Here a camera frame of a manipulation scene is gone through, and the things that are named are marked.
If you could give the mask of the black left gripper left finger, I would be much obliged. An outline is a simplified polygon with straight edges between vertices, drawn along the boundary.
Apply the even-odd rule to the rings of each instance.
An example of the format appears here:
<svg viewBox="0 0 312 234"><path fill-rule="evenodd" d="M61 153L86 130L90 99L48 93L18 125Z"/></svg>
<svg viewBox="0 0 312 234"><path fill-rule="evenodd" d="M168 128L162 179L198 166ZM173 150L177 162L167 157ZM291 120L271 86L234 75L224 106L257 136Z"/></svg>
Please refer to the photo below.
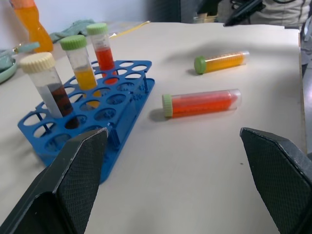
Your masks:
<svg viewBox="0 0 312 234"><path fill-rule="evenodd" d="M98 193L106 128L68 140L31 183L0 234L84 234Z"/></svg>

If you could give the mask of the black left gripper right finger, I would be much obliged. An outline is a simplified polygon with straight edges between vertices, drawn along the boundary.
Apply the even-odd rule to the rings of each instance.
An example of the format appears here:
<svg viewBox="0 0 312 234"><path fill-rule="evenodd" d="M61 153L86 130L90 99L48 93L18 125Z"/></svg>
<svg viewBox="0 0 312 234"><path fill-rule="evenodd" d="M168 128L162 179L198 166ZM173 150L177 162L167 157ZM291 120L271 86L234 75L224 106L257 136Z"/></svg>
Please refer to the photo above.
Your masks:
<svg viewBox="0 0 312 234"><path fill-rule="evenodd" d="M312 234L312 160L292 141L243 127L253 180L280 234Z"/></svg>

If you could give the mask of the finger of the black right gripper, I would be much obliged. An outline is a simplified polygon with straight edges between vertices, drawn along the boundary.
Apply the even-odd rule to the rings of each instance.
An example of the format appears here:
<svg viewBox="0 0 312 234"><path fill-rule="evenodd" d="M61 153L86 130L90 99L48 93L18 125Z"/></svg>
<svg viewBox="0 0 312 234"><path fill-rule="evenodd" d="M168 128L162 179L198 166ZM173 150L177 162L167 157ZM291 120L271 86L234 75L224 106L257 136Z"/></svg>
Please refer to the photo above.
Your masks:
<svg viewBox="0 0 312 234"><path fill-rule="evenodd" d="M230 4L234 11L223 26L238 25L255 12L265 8L265 4L262 0L230 0Z"/></svg>

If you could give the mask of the green cap yellow liquid tube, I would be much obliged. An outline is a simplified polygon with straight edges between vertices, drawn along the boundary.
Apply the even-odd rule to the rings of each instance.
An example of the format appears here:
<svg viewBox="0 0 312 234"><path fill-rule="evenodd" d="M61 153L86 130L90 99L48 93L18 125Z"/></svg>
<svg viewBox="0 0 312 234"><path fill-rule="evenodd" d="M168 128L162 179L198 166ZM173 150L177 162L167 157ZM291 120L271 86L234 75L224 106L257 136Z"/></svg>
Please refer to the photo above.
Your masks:
<svg viewBox="0 0 312 234"><path fill-rule="evenodd" d="M86 48L86 37L84 35L68 36L60 40L60 45L69 59L80 89L89 91L97 88L97 81Z"/></svg>
<svg viewBox="0 0 312 234"><path fill-rule="evenodd" d="M248 51L234 52L206 58L199 56L194 60L195 72L199 75L223 69L241 66L247 63L250 53Z"/></svg>

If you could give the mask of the green cap red liquid tube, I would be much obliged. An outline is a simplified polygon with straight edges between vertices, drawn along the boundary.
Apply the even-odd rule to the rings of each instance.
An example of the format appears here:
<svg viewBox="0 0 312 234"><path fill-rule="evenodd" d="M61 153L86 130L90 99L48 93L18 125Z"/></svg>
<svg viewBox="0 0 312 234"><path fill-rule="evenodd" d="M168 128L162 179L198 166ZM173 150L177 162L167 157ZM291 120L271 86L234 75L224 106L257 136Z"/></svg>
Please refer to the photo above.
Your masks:
<svg viewBox="0 0 312 234"><path fill-rule="evenodd" d="M242 102L238 89L182 95L162 95L162 107L167 118L188 117L235 110Z"/></svg>
<svg viewBox="0 0 312 234"><path fill-rule="evenodd" d="M94 23L86 27L87 34L97 57L101 71L108 71L115 68L112 50L109 42L108 27L105 23Z"/></svg>

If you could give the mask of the blue plastic test tube rack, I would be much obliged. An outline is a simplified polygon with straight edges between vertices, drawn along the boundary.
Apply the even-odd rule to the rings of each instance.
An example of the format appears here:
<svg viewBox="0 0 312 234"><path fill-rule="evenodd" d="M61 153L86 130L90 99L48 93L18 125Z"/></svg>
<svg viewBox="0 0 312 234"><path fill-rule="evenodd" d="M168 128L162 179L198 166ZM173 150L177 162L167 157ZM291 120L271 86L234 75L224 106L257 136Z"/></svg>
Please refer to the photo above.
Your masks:
<svg viewBox="0 0 312 234"><path fill-rule="evenodd" d="M74 111L70 115L54 119L41 102L19 121L18 128L46 166L54 161L67 140L90 130L107 128L100 176L104 182L154 87L155 81L146 76L151 66L148 60L117 60L115 69L103 76L104 72L93 61L97 88L83 91L75 77L64 84L65 88L73 89L68 95L74 99Z"/></svg>

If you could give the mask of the cream cap dark liquid tube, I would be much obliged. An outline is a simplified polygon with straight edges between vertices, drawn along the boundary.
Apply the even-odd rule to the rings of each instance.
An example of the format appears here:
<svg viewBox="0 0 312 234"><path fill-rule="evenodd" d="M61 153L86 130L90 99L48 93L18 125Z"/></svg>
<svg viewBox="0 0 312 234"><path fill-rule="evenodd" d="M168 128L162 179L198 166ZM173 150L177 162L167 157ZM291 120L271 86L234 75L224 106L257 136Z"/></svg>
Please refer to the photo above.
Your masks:
<svg viewBox="0 0 312 234"><path fill-rule="evenodd" d="M73 112L73 106L55 68L51 53L40 52L21 59L20 67L28 74L53 118Z"/></svg>

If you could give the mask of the clear plastic container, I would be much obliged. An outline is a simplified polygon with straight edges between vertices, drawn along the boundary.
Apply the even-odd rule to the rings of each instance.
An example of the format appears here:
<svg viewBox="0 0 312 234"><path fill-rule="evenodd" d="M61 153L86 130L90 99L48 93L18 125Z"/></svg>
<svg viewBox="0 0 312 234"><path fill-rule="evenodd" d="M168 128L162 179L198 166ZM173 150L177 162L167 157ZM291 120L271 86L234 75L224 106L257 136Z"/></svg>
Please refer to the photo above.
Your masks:
<svg viewBox="0 0 312 234"><path fill-rule="evenodd" d="M218 15L214 15L214 16L209 16L207 14L199 14L196 15L193 18L193 23L194 24L199 24L199 23L214 23L217 22L217 17Z"/></svg>

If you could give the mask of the person in grey jacket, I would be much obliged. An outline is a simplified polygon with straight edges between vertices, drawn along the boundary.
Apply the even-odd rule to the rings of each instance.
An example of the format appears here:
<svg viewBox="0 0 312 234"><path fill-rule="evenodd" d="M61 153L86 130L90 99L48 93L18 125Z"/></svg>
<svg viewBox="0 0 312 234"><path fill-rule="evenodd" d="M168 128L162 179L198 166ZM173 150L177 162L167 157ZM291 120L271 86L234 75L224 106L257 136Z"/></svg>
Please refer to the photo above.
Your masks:
<svg viewBox="0 0 312 234"><path fill-rule="evenodd" d="M294 0L286 4L279 4L276 1L283 0L263 0L266 7L258 13L262 23L280 26L301 26L309 17L312 0Z"/></svg>

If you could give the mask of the clear bag with yellow strip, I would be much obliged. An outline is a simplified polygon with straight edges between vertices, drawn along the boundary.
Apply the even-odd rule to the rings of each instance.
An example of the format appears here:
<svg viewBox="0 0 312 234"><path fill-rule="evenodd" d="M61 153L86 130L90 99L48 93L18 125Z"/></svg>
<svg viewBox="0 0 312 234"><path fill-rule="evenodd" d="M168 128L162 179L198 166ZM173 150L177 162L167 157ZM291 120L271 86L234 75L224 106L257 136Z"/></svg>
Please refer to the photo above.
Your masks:
<svg viewBox="0 0 312 234"><path fill-rule="evenodd" d="M109 38L115 38L128 34L149 23L150 23L149 20L145 22L110 22L108 24Z"/></svg>

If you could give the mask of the pale green plate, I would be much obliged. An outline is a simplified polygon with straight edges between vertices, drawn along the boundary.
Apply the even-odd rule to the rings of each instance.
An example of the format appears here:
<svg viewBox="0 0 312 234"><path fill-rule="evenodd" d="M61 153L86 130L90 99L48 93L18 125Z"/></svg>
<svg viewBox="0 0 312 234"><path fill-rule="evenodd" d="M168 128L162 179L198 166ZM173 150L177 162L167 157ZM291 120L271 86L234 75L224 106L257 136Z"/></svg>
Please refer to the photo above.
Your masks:
<svg viewBox="0 0 312 234"><path fill-rule="evenodd" d="M16 60L13 59L13 65L9 68L6 68L2 72L0 72L0 84L4 83L8 79L10 79L15 74L17 69L18 69L18 65L16 63Z"/></svg>

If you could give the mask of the orange soda bottle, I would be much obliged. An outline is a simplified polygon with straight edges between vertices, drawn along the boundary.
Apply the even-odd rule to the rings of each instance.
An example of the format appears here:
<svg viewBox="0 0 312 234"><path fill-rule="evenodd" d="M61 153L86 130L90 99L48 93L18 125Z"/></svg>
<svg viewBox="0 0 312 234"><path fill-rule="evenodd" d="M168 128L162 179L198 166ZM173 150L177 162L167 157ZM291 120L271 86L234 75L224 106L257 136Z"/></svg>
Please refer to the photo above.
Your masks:
<svg viewBox="0 0 312 234"><path fill-rule="evenodd" d="M39 10L34 0L9 0L20 22L29 34L30 42L38 42L36 53L53 51L52 40L39 20Z"/></svg>

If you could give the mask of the teal crumpled cloth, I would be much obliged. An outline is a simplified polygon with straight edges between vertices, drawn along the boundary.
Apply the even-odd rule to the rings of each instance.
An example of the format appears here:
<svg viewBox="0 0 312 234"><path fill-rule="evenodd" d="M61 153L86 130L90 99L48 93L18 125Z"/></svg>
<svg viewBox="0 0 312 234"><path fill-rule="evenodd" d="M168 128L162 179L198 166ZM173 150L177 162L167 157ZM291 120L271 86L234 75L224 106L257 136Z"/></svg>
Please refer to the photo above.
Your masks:
<svg viewBox="0 0 312 234"><path fill-rule="evenodd" d="M50 38L52 40L52 43L55 44L61 39L69 36L75 35L87 36L88 34L86 27L94 23L95 21L92 19L77 20L73 22L69 28L64 29L63 31L51 33Z"/></svg>

